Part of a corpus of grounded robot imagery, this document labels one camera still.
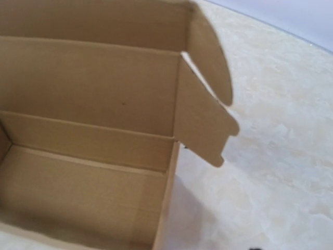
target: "corrugated cardboard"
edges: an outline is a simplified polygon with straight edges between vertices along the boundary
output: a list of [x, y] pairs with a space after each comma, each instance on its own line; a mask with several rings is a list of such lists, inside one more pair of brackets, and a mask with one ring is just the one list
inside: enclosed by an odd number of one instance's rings
[[229, 71], [193, 3], [1, 1], [0, 230], [160, 250], [179, 143], [220, 166], [238, 133], [219, 101]]

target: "box flap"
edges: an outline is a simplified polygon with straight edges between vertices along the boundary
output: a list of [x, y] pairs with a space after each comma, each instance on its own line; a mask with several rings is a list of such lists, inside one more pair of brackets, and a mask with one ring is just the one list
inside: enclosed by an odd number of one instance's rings
[[196, 4], [192, 7], [187, 51], [215, 95], [231, 105], [233, 90], [227, 61], [214, 29]]
[[221, 166], [222, 149], [229, 136], [238, 132], [236, 120], [181, 59], [174, 136], [210, 164]]
[[151, 0], [2, 0], [0, 35], [183, 51], [188, 9]]
[[10, 145], [11, 145], [11, 142], [8, 139], [2, 125], [0, 124], [0, 162], [5, 157]]

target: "cardboard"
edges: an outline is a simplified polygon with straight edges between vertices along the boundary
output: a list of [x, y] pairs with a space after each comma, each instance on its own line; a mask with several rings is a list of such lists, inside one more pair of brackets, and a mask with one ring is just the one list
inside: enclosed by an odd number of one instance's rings
[[0, 1], [0, 230], [161, 250], [179, 144], [220, 166], [238, 133], [219, 101], [230, 74], [193, 3]]

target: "marble surface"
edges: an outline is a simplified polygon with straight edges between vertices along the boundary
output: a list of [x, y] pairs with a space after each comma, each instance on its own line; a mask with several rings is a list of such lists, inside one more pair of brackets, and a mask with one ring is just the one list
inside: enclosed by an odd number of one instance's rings
[[[222, 168], [182, 149], [165, 250], [331, 250], [333, 55], [198, 0], [216, 28], [240, 125]], [[0, 233], [0, 249], [54, 248]]]

